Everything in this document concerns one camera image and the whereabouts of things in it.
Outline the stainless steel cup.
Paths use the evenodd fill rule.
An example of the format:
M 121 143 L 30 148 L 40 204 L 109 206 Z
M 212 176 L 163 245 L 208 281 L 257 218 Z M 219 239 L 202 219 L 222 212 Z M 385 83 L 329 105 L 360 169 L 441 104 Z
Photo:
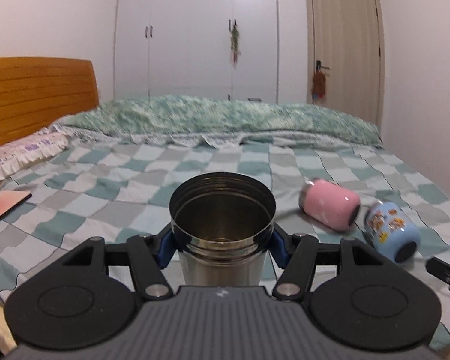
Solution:
M 169 211 L 187 285 L 259 285 L 276 213 L 261 181 L 231 172 L 197 175 L 172 193 Z

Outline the pink cup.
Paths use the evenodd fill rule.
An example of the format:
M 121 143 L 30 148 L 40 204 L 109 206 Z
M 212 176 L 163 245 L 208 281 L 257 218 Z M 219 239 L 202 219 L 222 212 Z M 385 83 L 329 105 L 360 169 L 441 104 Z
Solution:
M 336 232 L 347 232 L 361 206 L 356 192 L 324 179 L 307 181 L 301 189 L 298 205 L 312 219 Z

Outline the blue cartoon cup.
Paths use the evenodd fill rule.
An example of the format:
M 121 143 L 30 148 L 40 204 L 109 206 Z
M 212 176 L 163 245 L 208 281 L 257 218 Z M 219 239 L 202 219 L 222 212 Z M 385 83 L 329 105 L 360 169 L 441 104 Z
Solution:
M 364 231 L 373 248 L 397 264 L 413 258 L 421 243 L 418 227 L 391 201 L 377 201 L 368 209 Z

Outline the green floral quilt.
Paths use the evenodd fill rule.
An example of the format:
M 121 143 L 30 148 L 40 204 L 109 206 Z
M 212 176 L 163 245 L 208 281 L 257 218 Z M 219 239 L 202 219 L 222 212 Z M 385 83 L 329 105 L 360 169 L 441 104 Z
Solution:
M 267 104 L 192 96 L 119 98 L 91 111 L 60 118 L 55 125 L 89 137 L 177 142 L 196 146 L 238 145 L 279 137 L 318 139 L 324 146 L 381 147 L 376 125 L 349 114 L 311 104 Z

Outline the brown plush door ornament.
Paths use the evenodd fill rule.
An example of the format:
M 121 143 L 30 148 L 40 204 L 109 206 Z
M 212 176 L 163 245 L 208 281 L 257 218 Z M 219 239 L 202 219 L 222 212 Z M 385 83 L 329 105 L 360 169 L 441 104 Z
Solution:
M 321 102 L 326 97 L 326 76 L 320 69 L 312 77 L 311 95 L 314 104 Z

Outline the pink book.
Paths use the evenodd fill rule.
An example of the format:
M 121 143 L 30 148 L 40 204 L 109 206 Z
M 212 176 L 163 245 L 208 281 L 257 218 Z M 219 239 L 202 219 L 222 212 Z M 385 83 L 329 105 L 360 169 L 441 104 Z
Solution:
M 0 219 L 32 196 L 30 191 L 1 191 Z

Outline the purple floral pillow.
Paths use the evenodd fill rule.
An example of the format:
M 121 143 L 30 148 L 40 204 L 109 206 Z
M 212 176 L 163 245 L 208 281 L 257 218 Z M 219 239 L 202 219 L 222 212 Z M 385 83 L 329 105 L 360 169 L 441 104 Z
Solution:
M 0 146 L 0 184 L 15 173 L 59 155 L 69 145 L 66 135 L 47 127 Z

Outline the green hanging wardrobe ornament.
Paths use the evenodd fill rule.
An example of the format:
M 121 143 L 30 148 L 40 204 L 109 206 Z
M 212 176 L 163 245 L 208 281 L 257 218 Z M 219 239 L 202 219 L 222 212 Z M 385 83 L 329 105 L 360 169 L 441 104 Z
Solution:
M 230 34 L 231 34 L 231 53 L 232 53 L 232 65 L 235 68 L 238 64 L 239 57 L 241 55 L 240 50 L 240 32 L 235 20 L 230 22 Z

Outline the wooden headboard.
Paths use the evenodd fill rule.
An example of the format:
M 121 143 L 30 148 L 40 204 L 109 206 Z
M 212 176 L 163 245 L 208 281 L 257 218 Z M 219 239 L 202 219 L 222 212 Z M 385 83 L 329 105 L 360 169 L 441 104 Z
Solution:
M 98 105 L 97 80 L 89 60 L 0 58 L 0 146 Z

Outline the white wardrobe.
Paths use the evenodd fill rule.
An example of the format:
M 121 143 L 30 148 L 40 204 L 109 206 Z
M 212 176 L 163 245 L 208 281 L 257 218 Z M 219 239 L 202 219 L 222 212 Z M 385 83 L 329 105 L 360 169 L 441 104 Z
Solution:
M 277 0 L 118 0 L 116 95 L 277 102 L 277 10 Z M 233 20 L 240 32 L 236 67 Z

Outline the beige door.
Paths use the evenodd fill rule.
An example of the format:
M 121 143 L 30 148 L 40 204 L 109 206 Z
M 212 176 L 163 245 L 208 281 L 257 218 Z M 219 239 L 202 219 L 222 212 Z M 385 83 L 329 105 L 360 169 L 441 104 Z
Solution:
M 380 125 L 385 60 L 380 0 L 306 0 L 309 99 L 317 70 L 326 76 L 328 107 Z

